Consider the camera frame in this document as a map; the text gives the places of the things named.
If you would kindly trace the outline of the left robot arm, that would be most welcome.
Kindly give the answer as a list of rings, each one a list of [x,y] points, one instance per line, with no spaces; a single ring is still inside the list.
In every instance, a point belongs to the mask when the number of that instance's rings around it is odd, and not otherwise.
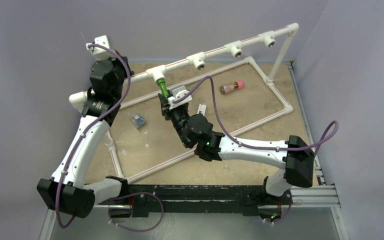
[[[107,135],[120,109],[123,83],[132,76],[128,58],[105,57],[91,67],[91,87],[80,104],[81,118],[75,137],[57,169],[48,179],[41,178],[37,191],[48,209],[72,218],[86,218],[92,208],[111,199],[118,205],[126,203],[129,191],[123,178],[106,177],[87,184],[86,175],[95,152]]]

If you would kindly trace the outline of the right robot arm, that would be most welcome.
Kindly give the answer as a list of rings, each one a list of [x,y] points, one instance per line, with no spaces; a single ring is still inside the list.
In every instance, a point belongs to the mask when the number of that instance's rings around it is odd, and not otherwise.
[[[189,115],[187,103],[171,108],[166,97],[161,93],[157,96],[162,116],[171,121],[182,145],[200,159],[243,160],[276,167],[278,170],[264,179],[260,191],[264,202],[274,203],[292,186],[313,186],[315,153],[301,137],[290,135],[280,141],[229,137],[214,131],[213,124],[201,113]]]

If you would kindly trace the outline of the green plastic water faucet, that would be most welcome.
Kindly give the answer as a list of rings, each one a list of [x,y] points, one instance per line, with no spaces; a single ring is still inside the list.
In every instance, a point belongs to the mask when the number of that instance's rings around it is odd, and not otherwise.
[[[160,89],[160,92],[161,92],[161,95],[164,97],[164,98],[168,98],[170,93],[167,89],[167,85],[166,85],[166,81],[164,78],[160,78],[156,81],[156,84],[158,85],[159,89]]]

